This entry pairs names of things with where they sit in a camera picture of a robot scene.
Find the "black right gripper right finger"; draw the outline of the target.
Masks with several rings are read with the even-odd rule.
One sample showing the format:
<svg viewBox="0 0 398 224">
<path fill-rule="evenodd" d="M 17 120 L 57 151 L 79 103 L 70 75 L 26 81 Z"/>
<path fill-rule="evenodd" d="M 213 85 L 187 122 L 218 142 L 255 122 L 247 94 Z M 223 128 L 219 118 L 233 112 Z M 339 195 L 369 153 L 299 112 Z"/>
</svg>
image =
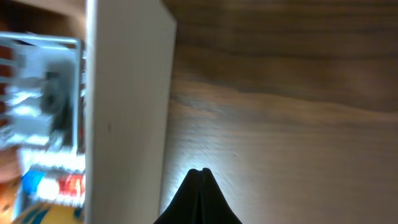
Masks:
<svg viewBox="0 0 398 224">
<path fill-rule="evenodd" d="M 242 224 L 228 205 L 213 173 L 204 168 L 200 182 L 200 218 L 205 224 Z"/>
</svg>

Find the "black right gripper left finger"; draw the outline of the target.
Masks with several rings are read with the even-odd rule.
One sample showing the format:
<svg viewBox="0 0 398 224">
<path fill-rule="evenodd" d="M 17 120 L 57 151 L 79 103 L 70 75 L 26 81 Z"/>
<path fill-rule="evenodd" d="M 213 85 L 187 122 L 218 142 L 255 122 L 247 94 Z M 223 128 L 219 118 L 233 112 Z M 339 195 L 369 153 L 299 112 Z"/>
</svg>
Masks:
<svg viewBox="0 0 398 224">
<path fill-rule="evenodd" d="M 169 206 L 154 224 L 194 224 L 197 218 L 200 172 L 190 169 Z"/>
</svg>

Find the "yellow ball with blue letters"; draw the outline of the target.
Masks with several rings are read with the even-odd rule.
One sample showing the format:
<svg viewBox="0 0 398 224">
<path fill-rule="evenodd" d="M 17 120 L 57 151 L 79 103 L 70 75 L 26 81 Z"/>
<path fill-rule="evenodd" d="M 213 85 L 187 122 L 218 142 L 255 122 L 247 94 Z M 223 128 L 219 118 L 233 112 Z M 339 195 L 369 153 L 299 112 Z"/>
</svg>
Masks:
<svg viewBox="0 0 398 224">
<path fill-rule="evenodd" d="M 22 212 L 12 224 L 84 224 L 82 208 L 37 203 Z"/>
</svg>

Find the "red toy fire truck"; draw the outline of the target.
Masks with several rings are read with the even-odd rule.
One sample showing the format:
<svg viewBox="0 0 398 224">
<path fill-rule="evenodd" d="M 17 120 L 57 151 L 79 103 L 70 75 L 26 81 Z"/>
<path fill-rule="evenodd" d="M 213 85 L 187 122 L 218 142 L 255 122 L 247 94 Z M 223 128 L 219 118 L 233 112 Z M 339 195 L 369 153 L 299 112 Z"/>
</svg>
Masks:
<svg viewBox="0 0 398 224">
<path fill-rule="evenodd" d="M 14 146 L 30 203 L 85 201 L 84 43 L 1 33 L 1 147 Z"/>
</svg>

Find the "orange and blue toy fish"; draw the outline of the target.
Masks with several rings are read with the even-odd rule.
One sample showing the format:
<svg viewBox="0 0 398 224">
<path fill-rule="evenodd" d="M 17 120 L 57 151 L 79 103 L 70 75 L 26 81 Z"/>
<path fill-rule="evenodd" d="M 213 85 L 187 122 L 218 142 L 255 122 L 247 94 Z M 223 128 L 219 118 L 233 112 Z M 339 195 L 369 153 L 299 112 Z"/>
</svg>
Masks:
<svg viewBox="0 0 398 224">
<path fill-rule="evenodd" d="M 20 182 L 18 180 L 1 184 L 1 224 L 10 224 L 12 222 L 19 186 Z"/>
</svg>

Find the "brown plush toy with orange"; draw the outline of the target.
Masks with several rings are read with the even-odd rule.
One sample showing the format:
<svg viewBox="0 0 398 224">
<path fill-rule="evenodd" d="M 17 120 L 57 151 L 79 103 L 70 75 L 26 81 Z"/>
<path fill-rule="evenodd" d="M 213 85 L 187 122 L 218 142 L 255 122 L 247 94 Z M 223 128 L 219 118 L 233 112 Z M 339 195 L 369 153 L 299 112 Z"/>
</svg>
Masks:
<svg viewBox="0 0 398 224">
<path fill-rule="evenodd" d="M 19 148 L 16 146 L 1 149 L 1 183 L 9 182 L 21 176 Z"/>
</svg>

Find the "white cardboard box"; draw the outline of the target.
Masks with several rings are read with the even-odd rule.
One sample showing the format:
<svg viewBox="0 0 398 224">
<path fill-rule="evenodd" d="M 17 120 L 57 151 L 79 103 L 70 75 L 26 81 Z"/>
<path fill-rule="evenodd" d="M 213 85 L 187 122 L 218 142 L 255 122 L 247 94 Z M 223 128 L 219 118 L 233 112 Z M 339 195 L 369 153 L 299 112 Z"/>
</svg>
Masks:
<svg viewBox="0 0 398 224">
<path fill-rule="evenodd" d="M 176 27 L 152 0 L 1 2 L 1 33 L 84 43 L 85 223 L 159 215 Z"/>
</svg>

